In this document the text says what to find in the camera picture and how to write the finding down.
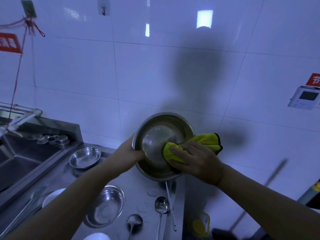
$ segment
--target person's right hand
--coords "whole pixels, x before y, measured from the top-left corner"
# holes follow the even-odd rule
[[[174,160],[169,160],[169,164],[183,173],[191,174],[208,184],[218,185],[224,173],[224,164],[216,154],[195,141],[189,141],[179,146],[185,150],[177,149],[174,146],[169,149],[187,164]]]

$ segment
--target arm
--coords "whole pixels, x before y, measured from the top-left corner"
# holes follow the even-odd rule
[[[105,161],[75,180],[5,240],[71,239],[104,186],[143,159],[142,151],[132,150],[132,139],[125,141]]]
[[[223,164],[204,145],[188,142],[181,147],[186,151],[170,150],[188,165],[170,161],[173,167],[216,185],[274,239],[320,239],[318,213]]]

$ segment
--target display screen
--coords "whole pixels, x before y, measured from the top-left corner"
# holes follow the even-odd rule
[[[318,92],[306,92],[306,91],[303,91],[301,96],[299,97],[299,99],[314,101],[317,98],[318,95],[319,95]]]

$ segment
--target hand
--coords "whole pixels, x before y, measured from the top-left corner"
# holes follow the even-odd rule
[[[179,146],[185,150],[179,150],[172,146],[170,151],[187,164],[174,160],[169,160],[169,164],[183,173],[191,174],[208,184],[218,185],[223,176],[224,164],[216,154],[195,141],[189,141]]]
[[[118,149],[107,159],[108,166],[112,167],[119,175],[132,168],[135,163],[144,158],[144,152],[132,149],[134,134],[122,143]]]

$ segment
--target white bowl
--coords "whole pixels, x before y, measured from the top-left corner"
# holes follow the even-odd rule
[[[110,237],[108,237],[108,235],[106,235],[102,232],[96,232],[96,233],[93,233],[93,234],[87,236],[83,240],[110,240]]]
[[[53,199],[55,197],[57,197],[58,195],[60,195],[66,188],[61,188],[61,189],[58,189],[54,192],[52,192],[51,194],[49,194],[43,201],[42,203],[42,208],[44,208],[47,204],[49,204],[51,201],[53,201]]]

